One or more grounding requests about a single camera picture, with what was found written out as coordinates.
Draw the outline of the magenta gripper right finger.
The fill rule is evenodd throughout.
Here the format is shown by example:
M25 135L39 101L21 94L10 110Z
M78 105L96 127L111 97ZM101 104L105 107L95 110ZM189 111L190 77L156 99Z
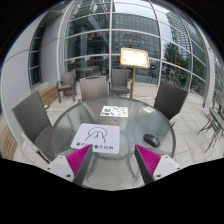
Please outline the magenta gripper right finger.
M140 145L135 145L134 154L145 184L150 184L181 169L170 156L159 156Z

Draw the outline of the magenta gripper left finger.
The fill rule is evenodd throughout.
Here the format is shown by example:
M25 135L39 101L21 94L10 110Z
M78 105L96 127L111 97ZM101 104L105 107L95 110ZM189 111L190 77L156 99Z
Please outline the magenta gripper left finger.
M81 186L92 157L92 152L92 145L87 145L67 157L58 156L47 166L46 170Z

